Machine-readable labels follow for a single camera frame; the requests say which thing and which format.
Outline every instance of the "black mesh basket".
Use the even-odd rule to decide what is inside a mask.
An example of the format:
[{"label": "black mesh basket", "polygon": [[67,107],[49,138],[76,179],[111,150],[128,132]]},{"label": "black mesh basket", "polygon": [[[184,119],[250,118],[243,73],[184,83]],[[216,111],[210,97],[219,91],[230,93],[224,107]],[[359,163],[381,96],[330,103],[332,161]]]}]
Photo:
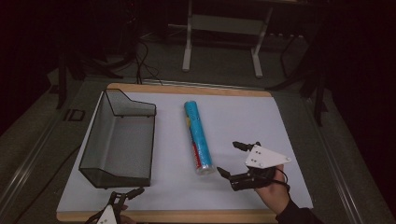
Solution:
[{"label": "black mesh basket", "polygon": [[121,90],[103,92],[79,165],[96,188],[150,185],[156,111]]}]

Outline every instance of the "dark sleeve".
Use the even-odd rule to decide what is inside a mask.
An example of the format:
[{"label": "dark sleeve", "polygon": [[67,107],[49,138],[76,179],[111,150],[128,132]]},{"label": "dark sleeve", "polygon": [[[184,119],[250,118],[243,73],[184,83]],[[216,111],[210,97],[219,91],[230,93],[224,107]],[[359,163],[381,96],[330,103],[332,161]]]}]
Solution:
[{"label": "dark sleeve", "polygon": [[299,208],[292,200],[276,220],[279,224],[323,224],[308,208]]}]

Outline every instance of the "dark background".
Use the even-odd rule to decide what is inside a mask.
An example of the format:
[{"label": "dark background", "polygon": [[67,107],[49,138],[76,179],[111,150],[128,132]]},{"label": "dark background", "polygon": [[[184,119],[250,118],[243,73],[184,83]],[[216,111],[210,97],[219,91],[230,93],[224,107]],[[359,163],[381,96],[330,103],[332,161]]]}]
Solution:
[{"label": "dark background", "polygon": [[[46,75],[58,66],[60,36],[67,37],[91,57],[103,59],[108,52],[124,53],[116,40],[120,35],[117,30],[125,22],[141,22],[134,23],[140,27],[134,29],[136,36],[145,24],[146,29],[154,29],[163,37],[167,23],[186,22],[187,1],[131,1],[140,3],[135,5],[138,13],[132,17],[110,1],[93,2],[96,7],[81,0],[2,1],[0,134],[50,87]],[[327,62],[326,87],[332,91],[361,155],[395,216],[395,2],[340,1],[336,5],[323,20],[324,25],[314,40]],[[235,11],[233,7],[215,12],[228,15]],[[261,15],[255,7],[237,11],[238,15],[233,16]],[[95,18],[95,13],[113,20],[100,21],[102,17]],[[306,8],[277,7],[269,31],[287,37],[298,30],[297,21],[312,18]]]}]

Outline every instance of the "plastic wrapped roll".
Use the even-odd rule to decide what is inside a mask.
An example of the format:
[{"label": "plastic wrapped roll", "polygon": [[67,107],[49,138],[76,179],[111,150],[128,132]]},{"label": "plastic wrapped roll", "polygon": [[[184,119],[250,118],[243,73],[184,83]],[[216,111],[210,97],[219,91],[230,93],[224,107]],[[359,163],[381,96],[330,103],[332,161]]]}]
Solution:
[{"label": "plastic wrapped roll", "polygon": [[195,101],[188,101],[184,104],[186,110],[187,125],[191,133],[192,150],[195,159],[196,173],[198,175],[208,175],[216,171],[210,157],[209,147],[205,139],[204,129],[198,112],[198,105]]}]

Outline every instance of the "floor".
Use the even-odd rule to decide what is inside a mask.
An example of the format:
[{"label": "floor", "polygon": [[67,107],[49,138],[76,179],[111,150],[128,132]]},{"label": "floor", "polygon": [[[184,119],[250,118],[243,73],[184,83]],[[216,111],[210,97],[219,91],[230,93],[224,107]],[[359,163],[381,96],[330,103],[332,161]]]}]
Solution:
[{"label": "floor", "polygon": [[[264,78],[257,79],[248,43],[224,43],[212,34],[199,32],[193,34],[191,70],[182,72],[185,29],[172,29],[166,41],[155,34],[141,37],[148,47],[146,50],[145,45],[138,46],[141,58],[148,55],[141,69],[144,84],[263,90],[285,80],[279,55],[288,40],[282,36],[265,38],[260,53]],[[298,64],[305,49],[305,42],[298,39],[288,50],[285,55],[288,72]],[[17,176],[23,187],[3,194],[0,214],[6,215],[0,217],[2,223],[59,223],[56,207],[98,95],[108,83],[136,82],[136,71],[136,63],[131,63],[115,71],[123,79],[103,77],[90,69],[84,81],[69,77],[68,98],[62,109],[55,109],[57,95],[48,91],[1,136],[0,150],[5,156],[0,158],[0,191],[7,191],[14,173],[22,165],[24,169],[30,168],[24,176]],[[49,79],[57,83],[57,70],[49,74]],[[314,213],[325,223],[396,223],[332,102],[332,93],[326,91],[327,111],[322,113],[323,127],[319,127],[312,119],[313,99],[301,98],[298,93],[301,84],[272,94],[285,118],[286,130],[313,199]],[[67,118],[67,110],[85,111],[85,117],[73,121]],[[35,162],[25,161],[29,156]]]}]

